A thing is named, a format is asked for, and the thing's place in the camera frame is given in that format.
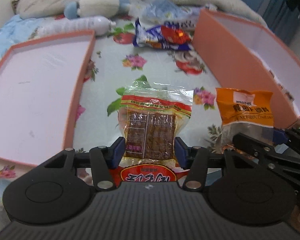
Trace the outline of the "person right hand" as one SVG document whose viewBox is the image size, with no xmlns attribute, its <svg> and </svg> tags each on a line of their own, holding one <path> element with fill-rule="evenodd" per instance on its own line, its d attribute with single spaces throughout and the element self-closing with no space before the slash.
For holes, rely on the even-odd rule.
<svg viewBox="0 0 300 240">
<path fill-rule="evenodd" d="M 294 206 L 294 209 L 290 215 L 288 223 L 300 233 L 300 207 Z"/>
</svg>

